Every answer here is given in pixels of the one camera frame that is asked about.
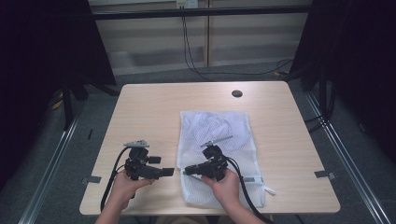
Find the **table top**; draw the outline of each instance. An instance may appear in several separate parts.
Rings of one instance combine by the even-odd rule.
[[[242,97],[233,97],[239,90]],[[159,168],[175,167],[171,177],[139,189],[128,207],[128,215],[221,215],[222,209],[197,207],[184,202],[177,147],[180,111],[243,111],[257,148],[257,158],[266,186],[276,195],[266,194],[267,214],[335,213],[340,204],[328,178],[316,178],[324,170],[300,111],[287,83],[205,82],[167,84],[129,84],[122,88],[92,175],[101,176],[99,184],[89,183],[80,205],[84,215],[100,214],[116,158],[123,144],[144,139],[149,156],[162,157]],[[128,153],[121,157],[125,163]]]

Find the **electrical outlet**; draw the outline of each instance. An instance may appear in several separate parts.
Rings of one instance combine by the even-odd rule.
[[[186,0],[186,8],[198,8],[198,0]]]
[[[176,8],[187,8],[187,0],[176,0]]]

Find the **gray carpet floor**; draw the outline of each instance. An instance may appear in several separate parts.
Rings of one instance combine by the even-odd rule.
[[[201,72],[260,73],[276,68],[276,63],[246,64],[199,68]],[[279,80],[273,73],[264,75],[202,74],[212,81]],[[208,81],[189,69],[136,74],[116,77],[120,88],[127,83],[169,83]],[[312,119],[315,113],[300,87],[300,80],[289,82],[290,89],[304,119]],[[109,96],[87,87],[90,96],[85,102],[74,101],[75,110],[81,108],[77,127],[61,160],[56,176],[50,183],[35,223],[93,223],[96,217],[83,216],[79,211],[86,186],[81,179],[90,175],[107,125],[118,97]],[[359,128],[357,118],[341,99],[336,98],[331,123],[339,133],[354,162],[361,170],[369,186],[384,206],[390,220],[396,221],[396,165],[385,157],[377,142]],[[317,122],[307,123],[310,129]],[[63,134],[64,111],[60,107],[48,110],[41,124],[40,133],[18,172],[8,180],[0,193],[0,223],[18,223],[26,205],[45,173],[55,148]],[[325,132],[318,129],[311,133],[312,140],[325,169],[338,177],[332,186],[341,204],[336,214],[300,215],[304,223],[375,223],[373,216],[358,193],[344,164],[341,163]],[[120,223],[149,223],[148,217],[122,217]],[[300,223],[295,215],[276,215],[275,223]]]

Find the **power cord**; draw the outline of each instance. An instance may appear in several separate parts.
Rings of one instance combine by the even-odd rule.
[[[273,72],[279,72],[279,69],[286,66],[287,64],[291,63],[293,59],[284,59],[280,60],[276,64],[276,68],[266,71],[266,72],[261,72],[261,73],[230,73],[230,72],[200,72],[198,69],[195,67],[195,64],[193,62],[192,56],[191,56],[191,48],[190,48],[190,41],[189,41],[189,36],[187,32],[187,23],[186,23],[186,18],[182,17],[183,21],[183,35],[184,35],[184,60],[186,62],[186,65],[189,67],[189,69],[195,73],[198,74],[201,78],[208,80],[208,81],[214,81],[210,78],[204,77],[203,75],[241,75],[241,76],[260,76],[260,75],[265,75],[265,74],[270,74]],[[190,56],[190,61],[191,65],[189,64],[187,60],[187,53],[189,53]]]
[[[274,221],[270,220],[269,218],[267,218],[265,216],[263,216],[256,209],[256,207],[254,206],[253,202],[250,200],[250,197],[248,196],[247,187],[245,186],[244,177],[242,177],[242,175],[241,175],[241,171],[239,170],[238,163],[233,158],[226,157],[226,156],[224,156],[224,157],[227,160],[227,162],[229,162],[231,164],[231,166],[235,169],[235,171],[238,173],[239,181],[241,182],[242,191],[244,192],[245,198],[247,199],[247,203],[248,203],[250,209],[253,211],[254,215],[256,217],[258,217],[259,219],[261,219],[265,223],[274,224]]]
[[[110,192],[111,186],[113,185],[114,178],[115,178],[116,175],[118,174],[117,171],[122,167],[122,166],[121,166],[121,167],[117,168],[117,165],[119,164],[119,161],[120,161],[120,158],[121,158],[122,154],[123,154],[123,153],[125,152],[125,150],[128,149],[128,148],[129,148],[129,147],[125,147],[125,148],[121,151],[120,155],[117,157],[116,163],[114,164],[113,171],[111,172],[110,178],[108,179],[108,183],[107,183],[107,187],[106,187],[105,193],[103,194],[102,201],[101,201],[101,203],[100,203],[100,210],[101,210],[101,211],[102,211],[103,208],[105,207],[107,195],[108,195],[108,193]]]
[[[320,119],[320,123],[316,124],[314,127],[308,130],[310,133],[314,132],[315,130],[319,129],[322,125],[327,124],[329,122],[330,118],[332,117],[332,112],[334,111],[335,94],[336,94],[336,90],[334,85],[332,84],[332,93],[330,96],[330,102],[326,109],[326,116],[319,115],[315,118],[307,119],[304,121],[305,123],[309,123],[316,119]]]

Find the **white mesh laundry bag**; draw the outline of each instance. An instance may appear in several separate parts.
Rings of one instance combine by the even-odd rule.
[[[214,145],[222,153],[233,158],[244,177],[250,200],[256,207],[263,207],[265,186],[256,158],[256,147],[248,125],[248,113],[236,111],[181,111],[181,132],[177,150],[177,168],[181,173],[181,187],[187,203],[221,208],[212,189],[198,175],[183,175],[184,168],[202,163],[206,158],[201,147],[208,141],[232,136]],[[248,207],[242,189],[239,199]]]

